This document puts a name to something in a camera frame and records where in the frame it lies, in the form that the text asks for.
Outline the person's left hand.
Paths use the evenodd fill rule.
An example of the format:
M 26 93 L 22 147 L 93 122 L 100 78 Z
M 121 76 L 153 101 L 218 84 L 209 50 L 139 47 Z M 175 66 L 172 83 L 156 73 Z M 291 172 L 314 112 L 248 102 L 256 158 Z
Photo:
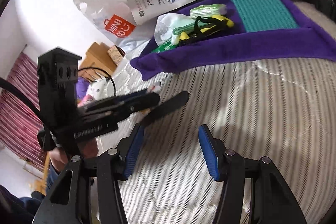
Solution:
M 63 148 L 56 147 L 49 152 L 52 166 L 57 172 L 61 172 L 73 156 L 79 155 L 83 159 L 96 157 L 98 154 L 98 145 L 96 139 L 79 143 L 78 153 L 67 154 Z

